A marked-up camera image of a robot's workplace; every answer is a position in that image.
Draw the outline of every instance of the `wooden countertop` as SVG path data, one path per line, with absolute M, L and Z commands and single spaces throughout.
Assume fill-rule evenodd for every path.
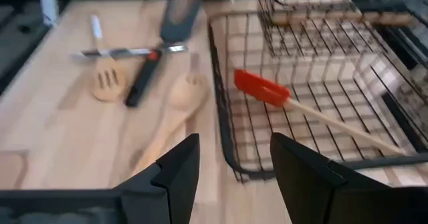
M 234 5 L 205 2 L 187 43 L 189 51 L 169 57 L 168 67 L 139 108 L 95 100 L 88 89 L 94 64 L 70 57 L 94 47 L 88 16 L 100 16 L 110 47 L 151 47 L 161 41 L 165 3 L 103 0 L 68 6 L 0 101 L 0 151 L 17 153 L 26 166 L 22 180 L 11 189 L 95 189 L 124 181 L 132 160 L 148 144 L 161 117 L 163 96 L 178 73 L 196 68 L 212 84 L 207 16 L 256 7 L 255 0 L 236 0 Z M 191 64 L 194 56 L 199 61 Z M 118 60 L 130 80 L 141 62 L 142 58 Z M 203 109 L 171 138 L 178 143 L 192 132 L 201 135 L 201 176 L 192 223 L 289 223 L 275 180 L 242 185 L 225 164 L 211 90 Z M 412 167 L 361 172 L 391 185 L 424 185 L 426 180 Z

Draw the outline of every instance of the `red spatula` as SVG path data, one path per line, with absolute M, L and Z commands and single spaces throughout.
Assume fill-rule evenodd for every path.
M 290 91 L 285 86 L 275 84 L 255 74 L 246 72 L 245 70 L 235 70 L 235 85 L 238 90 L 241 90 L 258 100 L 267 102 L 277 107 L 286 106 L 287 108 L 296 109 L 305 115 L 316 118 L 317 120 L 329 126 L 348 133 L 354 138 L 364 140 L 381 150 L 407 155 L 407 153 L 401 148 L 387 144 L 379 138 L 371 136 L 364 131 L 353 128 L 341 121 L 336 120 L 333 117 L 329 117 L 309 106 L 305 106 L 298 101 L 293 100 L 290 98 Z

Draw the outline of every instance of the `black wire basket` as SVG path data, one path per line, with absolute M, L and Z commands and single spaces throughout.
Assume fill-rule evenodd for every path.
M 356 9 L 349 0 L 321 1 L 295 0 L 287 7 Z M 272 2 L 259 0 L 259 11 L 225 13 L 209 22 L 223 153 L 237 179 L 274 177 L 273 132 L 352 169 L 428 162 L 428 132 L 403 103 L 405 92 L 423 106 L 428 99 L 377 30 L 345 19 L 275 26 L 264 9 Z M 390 11 L 393 5 L 381 7 Z M 414 155 L 387 154 L 297 111 L 260 102 L 235 87 L 237 68 L 287 86 L 299 102 Z

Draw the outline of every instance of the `spatula head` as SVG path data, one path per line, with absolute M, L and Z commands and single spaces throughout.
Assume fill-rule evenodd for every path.
M 238 90 L 277 107 L 281 107 L 290 97 L 290 91 L 285 86 L 245 70 L 235 70 L 235 85 Z
M 112 58 L 99 59 L 92 87 L 94 97 L 101 101 L 113 101 L 123 93 L 125 87 L 126 74 L 123 67 Z

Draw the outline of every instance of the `wooden spoon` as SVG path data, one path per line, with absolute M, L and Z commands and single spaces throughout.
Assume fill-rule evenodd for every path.
M 97 49 L 105 49 L 106 44 L 102 38 L 100 19 L 97 15 L 91 16 L 91 24 Z M 92 94 L 95 98 L 101 101 L 113 101 L 123 93 L 125 87 L 126 74 L 123 67 L 112 58 L 98 59 L 92 86 Z
M 151 165 L 162 154 L 168 137 L 205 103 L 209 93 L 208 80 L 202 74 L 179 77 L 167 100 L 164 117 L 151 145 L 144 150 L 130 177 Z

